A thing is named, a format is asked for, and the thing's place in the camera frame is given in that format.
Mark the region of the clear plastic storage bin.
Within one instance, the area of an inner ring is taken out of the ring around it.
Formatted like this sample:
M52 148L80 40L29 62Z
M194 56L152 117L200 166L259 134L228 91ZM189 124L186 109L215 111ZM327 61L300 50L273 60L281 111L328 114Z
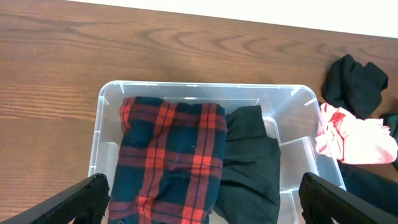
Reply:
M111 81L99 91L88 174L102 173L113 185L123 137L119 109L123 99L150 96L171 103L217 103L227 114L259 105L267 135L278 141L279 223L303 223L299 198L302 176L312 172L345 188L337 162L315 150L321 131L318 100L305 85Z

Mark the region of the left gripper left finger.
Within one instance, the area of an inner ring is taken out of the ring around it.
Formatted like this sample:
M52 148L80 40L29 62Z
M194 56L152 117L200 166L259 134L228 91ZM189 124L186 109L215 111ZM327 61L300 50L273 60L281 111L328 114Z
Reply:
M106 175L94 174L2 224L101 223L109 202Z

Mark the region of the large black garment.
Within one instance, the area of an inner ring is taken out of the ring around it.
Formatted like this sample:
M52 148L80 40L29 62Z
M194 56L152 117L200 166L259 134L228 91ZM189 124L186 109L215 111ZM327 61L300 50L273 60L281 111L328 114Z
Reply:
M215 212L228 223L277 223L280 147L267 135L260 106L226 117L228 134Z

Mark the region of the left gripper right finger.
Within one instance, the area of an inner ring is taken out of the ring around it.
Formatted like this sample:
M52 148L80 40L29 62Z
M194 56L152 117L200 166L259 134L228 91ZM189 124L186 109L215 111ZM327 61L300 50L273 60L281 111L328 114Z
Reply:
M316 223L397 223L397 217L353 194L306 172L299 187L302 216L306 224Z

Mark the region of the red navy plaid shirt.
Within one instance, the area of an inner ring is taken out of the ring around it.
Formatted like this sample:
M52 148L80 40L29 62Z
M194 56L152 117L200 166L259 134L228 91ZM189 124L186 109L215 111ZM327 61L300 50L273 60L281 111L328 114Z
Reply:
M223 107L134 96L119 113L123 138L108 221L208 223L226 149Z

